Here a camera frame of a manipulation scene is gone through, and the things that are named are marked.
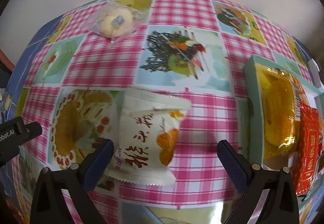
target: kiwi slice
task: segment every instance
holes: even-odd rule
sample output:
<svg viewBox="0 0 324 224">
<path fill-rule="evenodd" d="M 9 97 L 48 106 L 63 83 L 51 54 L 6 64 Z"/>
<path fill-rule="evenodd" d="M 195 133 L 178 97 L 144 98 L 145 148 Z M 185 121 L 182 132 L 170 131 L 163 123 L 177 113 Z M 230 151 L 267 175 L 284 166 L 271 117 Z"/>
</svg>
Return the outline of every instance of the kiwi slice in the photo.
<svg viewBox="0 0 324 224">
<path fill-rule="evenodd" d="M 188 61 L 183 60 L 177 55 L 171 55 L 167 62 L 169 68 L 175 73 L 182 75 L 190 75 L 190 69 L 188 67 Z"/>
</svg>

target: metal screw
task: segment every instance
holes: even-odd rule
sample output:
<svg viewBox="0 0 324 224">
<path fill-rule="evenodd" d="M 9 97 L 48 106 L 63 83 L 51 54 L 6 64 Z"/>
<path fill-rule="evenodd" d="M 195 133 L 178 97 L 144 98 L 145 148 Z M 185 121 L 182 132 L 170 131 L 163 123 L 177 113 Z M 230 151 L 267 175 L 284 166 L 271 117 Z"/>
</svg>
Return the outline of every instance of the metal screw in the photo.
<svg viewBox="0 0 324 224">
<path fill-rule="evenodd" d="M 76 170 L 76 169 L 79 168 L 79 164 L 78 164 L 78 163 L 73 163 L 73 164 L 70 166 L 70 168 L 71 168 L 72 170 Z"/>
<path fill-rule="evenodd" d="M 286 167 L 286 166 L 284 166 L 284 167 L 282 168 L 282 170 L 283 170 L 285 173 L 287 173 L 287 174 L 290 172 L 289 168 Z"/>
<path fill-rule="evenodd" d="M 42 173 L 43 174 L 46 174 L 48 172 L 48 167 L 44 167 L 43 169 L 42 169 Z"/>
<path fill-rule="evenodd" d="M 252 168 L 253 168 L 254 170 L 260 170 L 260 169 L 261 169 L 260 165 L 258 165 L 258 164 L 253 164 L 253 165 L 252 165 Z"/>
</svg>

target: tablecloth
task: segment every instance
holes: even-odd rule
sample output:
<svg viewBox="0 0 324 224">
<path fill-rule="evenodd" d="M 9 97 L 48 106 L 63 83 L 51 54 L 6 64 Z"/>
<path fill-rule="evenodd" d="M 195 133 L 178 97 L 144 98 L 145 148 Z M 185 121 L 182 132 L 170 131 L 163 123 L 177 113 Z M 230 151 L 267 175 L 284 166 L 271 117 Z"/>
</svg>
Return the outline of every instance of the tablecloth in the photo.
<svg viewBox="0 0 324 224">
<path fill-rule="evenodd" d="M 307 54 L 283 27 L 227 0 L 114 0 L 147 13 L 148 22 L 111 45 L 107 38 L 82 26 L 109 1 L 113 0 L 87 3 L 43 28 L 26 49 L 33 48 L 29 60 L 18 64 L 23 73 L 20 82 L 9 82 L 11 93 L 21 91 L 19 99 L 13 96 L 9 118 L 21 114 L 25 123 L 38 121 L 43 127 L 43 134 L 26 143 L 11 163 L 22 211 L 26 215 L 30 211 L 40 170 L 44 166 L 58 170 L 61 163 L 69 163 L 68 158 L 63 161 L 55 156 L 58 148 L 53 132 L 64 98 L 76 90 L 104 91 L 115 111 L 120 108 L 123 89 L 135 86 L 192 102 L 170 164 L 177 182 L 174 187 L 160 187 L 107 179 L 89 193 L 95 206 L 108 223 L 137 223 L 134 216 L 138 223 L 194 224 L 202 223 L 202 216 L 206 223 L 213 216 L 220 221 L 222 213 L 230 212 L 223 202 L 233 201 L 235 191 L 217 158 L 217 142 L 227 139 L 248 156 L 245 62 L 251 55 L 260 55 L 312 82 Z M 194 54 L 195 75 L 187 73 L 179 56 L 168 53 L 161 35 L 186 37 L 203 45 L 204 50 Z M 46 75 L 52 63 L 58 67 Z M 64 197 L 80 223 L 67 192 Z"/>
</svg>

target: blue gripper pad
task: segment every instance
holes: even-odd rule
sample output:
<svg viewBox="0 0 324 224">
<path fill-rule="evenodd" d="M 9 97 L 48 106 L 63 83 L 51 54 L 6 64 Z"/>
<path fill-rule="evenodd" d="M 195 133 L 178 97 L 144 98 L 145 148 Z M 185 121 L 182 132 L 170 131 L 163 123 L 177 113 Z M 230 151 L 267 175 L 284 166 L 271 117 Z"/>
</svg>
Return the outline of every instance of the blue gripper pad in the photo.
<svg viewBox="0 0 324 224">
<path fill-rule="evenodd" d="M 83 160 L 80 165 L 80 174 L 83 175 L 82 187 L 84 191 L 88 192 L 94 190 L 113 154 L 113 142 L 109 139 L 105 139 L 94 153 L 88 154 Z"/>
<path fill-rule="evenodd" d="M 236 190 L 245 194 L 248 188 L 248 176 L 223 141 L 220 141 L 217 144 L 217 156 L 224 166 L 229 178 L 233 182 Z"/>
</svg>

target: white snack package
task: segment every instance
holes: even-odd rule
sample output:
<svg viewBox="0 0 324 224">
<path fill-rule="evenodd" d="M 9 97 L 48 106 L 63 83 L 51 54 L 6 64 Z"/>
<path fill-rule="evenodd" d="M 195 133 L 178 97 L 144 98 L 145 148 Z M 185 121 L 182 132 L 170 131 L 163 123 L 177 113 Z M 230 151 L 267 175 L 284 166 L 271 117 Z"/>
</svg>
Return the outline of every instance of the white snack package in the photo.
<svg viewBox="0 0 324 224">
<path fill-rule="evenodd" d="M 168 168 L 180 122 L 191 102 L 145 90 L 126 90 L 121 111 L 119 146 L 105 175 L 143 185 L 173 185 Z"/>
<path fill-rule="evenodd" d="M 108 2 L 93 13 L 84 24 L 84 29 L 108 37 L 117 42 L 145 23 L 145 15 L 129 6 Z"/>
</svg>

